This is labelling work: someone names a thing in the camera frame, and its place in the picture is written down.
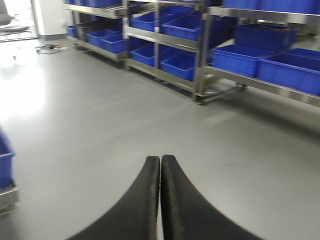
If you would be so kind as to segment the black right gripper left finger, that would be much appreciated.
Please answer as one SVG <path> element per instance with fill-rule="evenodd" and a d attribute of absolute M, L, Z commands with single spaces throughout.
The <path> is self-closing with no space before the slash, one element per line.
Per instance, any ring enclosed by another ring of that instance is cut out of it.
<path fill-rule="evenodd" d="M 125 194 L 70 240 L 156 240 L 160 158 L 148 156 Z"/>

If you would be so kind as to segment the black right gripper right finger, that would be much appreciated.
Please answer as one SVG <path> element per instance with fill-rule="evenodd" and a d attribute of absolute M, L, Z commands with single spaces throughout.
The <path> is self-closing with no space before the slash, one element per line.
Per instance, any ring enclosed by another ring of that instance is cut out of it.
<path fill-rule="evenodd" d="M 174 155 L 161 158 L 160 204 L 166 240 L 257 240 L 218 209 L 192 184 Z"/>

